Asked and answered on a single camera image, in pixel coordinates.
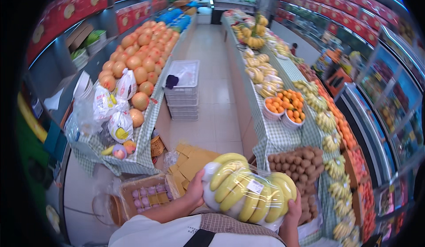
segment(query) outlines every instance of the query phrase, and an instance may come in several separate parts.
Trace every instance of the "wall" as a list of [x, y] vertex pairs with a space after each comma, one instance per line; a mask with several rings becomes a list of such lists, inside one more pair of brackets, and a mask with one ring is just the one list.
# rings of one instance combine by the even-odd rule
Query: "wall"
[[295, 54], [297, 57], [303, 58], [307, 65], [312, 65], [319, 58], [320, 52], [287, 27], [273, 20], [270, 29], [289, 45], [297, 43], [298, 48]]

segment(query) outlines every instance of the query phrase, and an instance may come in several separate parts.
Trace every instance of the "person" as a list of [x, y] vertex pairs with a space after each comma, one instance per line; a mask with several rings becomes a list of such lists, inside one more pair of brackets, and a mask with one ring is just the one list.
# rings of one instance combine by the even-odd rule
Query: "person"
[[220, 213], [190, 214], [202, 206], [200, 170], [187, 187], [184, 196], [169, 204], [143, 211], [132, 217], [109, 239], [109, 247], [132, 246], [286, 246], [299, 247], [298, 221], [301, 217], [301, 195], [289, 200], [289, 210], [275, 233], [256, 224], [242, 223]]
[[292, 44], [292, 48], [291, 48], [291, 53], [292, 53], [292, 55], [296, 56], [296, 55], [295, 55], [295, 50], [296, 50], [297, 48], [298, 48], [298, 44], [293, 43], [293, 44]]

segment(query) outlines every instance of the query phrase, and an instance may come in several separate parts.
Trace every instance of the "store aisle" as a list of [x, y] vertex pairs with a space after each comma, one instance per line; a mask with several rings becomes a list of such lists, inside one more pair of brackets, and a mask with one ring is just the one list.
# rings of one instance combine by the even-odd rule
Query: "store aisle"
[[218, 153], [243, 154], [235, 98], [221, 25], [199, 24], [186, 59], [200, 60], [199, 119], [172, 122], [171, 145], [197, 145]]

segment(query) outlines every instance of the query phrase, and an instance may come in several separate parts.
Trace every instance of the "shirt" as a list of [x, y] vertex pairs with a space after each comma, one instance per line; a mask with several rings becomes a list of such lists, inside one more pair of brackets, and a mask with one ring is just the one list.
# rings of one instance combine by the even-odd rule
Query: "shirt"
[[[109, 247], [184, 246], [201, 224], [201, 215], [187, 216], [161, 224], [143, 215], [125, 222], [109, 239]], [[266, 235], [216, 233], [210, 247], [284, 247], [278, 239]]]

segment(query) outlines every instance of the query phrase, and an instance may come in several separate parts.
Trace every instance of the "green checkered tablecloth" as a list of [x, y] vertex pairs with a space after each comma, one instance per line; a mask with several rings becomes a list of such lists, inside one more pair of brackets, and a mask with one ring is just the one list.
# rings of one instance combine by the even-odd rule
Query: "green checkered tablecloth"
[[[190, 41], [191, 35], [196, 28], [196, 15], [192, 16], [191, 23], [181, 35], [173, 48], [173, 53], [179, 51], [179, 47], [185, 45], [186, 41]], [[159, 109], [164, 98], [164, 90], [162, 83], [167, 78], [168, 69], [173, 61], [171, 55], [165, 64], [162, 73], [158, 77], [158, 81], [153, 90], [151, 101], [145, 111], [145, 122], [141, 127], [135, 128], [133, 131], [133, 139], [136, 143], [136, 150], [134, 154], [128, 155], [126, 159], [120, 160], [114, 156], [103, 156], [100, 154], [106, 147], [100, 142], [98, 134], [95, 135], [81, 135], [78, 141], [70, 143], [72, 151], [83, 169], [89, 176], [93, 175], [94, 165], [101, 163], [108, 167], [115, 175], [119, 176], [121, 173], [130, 174], [148, 174], [155, 175], [161, 171], [156, 169], [152, 163], [151, 157], [151, 134], [154, 130], [156, 119], [158, 117]]]
[[[282, 126], [280, 121], [271, 121], [264, 118], [262, 112], [264, 99], [255, 91], [254, 84], [244, 71], [246, 66], [243, 62], [242, 51], [237, 48], [239, 42], [230, 26], [234, 21], [232, 18], [222, 16], [221, 22], [227, 31], [226, 41], [235, 43], [235, 45], [233, 45], [234, 48], [229, 52], [234, 53], [234, 58], [237, 59], [236, 64], [241, 71], [245, 92], [251, 108], [251, 115], [254, 120], [254, 130], [258, 138], [258, 144], [253, 148], [258, 168], [269, 170], [267, 156], [270, 154], [291, 151], [296, 147], [307, 145], [322, 148], [322, 139], [329, 134], [318, 128], [315, 122], [317, 113], [307, 104], [305, 104], [306, 107], [304, 107], [305, 123], [296, 131], [286, 129]], [[266, 46], [264, 46], [260, 52], [270, 57], [269, 63], [278, 71], [278, 76], [283, 80], [286, 89], [297, 91], [292, 81], [307, 81], [291, 60], [276, 58], [272, 51]], [[327, 161], [339, 155], [339, 150], [333, 153], [324, 152], [323, 160]], [[328, 192], [328, 187], [333, 182], [332, 178], [326, 172], [321, 174], [318, 183], [318, 195], [322, 203], [324, 221], [321, 228], [316, 233], [300, 241], [301, 246], [306, 246], [318, 241], [322, 236], [329, 239], [333, 238], [333, 229], [340, 222], [340, 219], [335, 215], [333, 209], [335, 201]]]

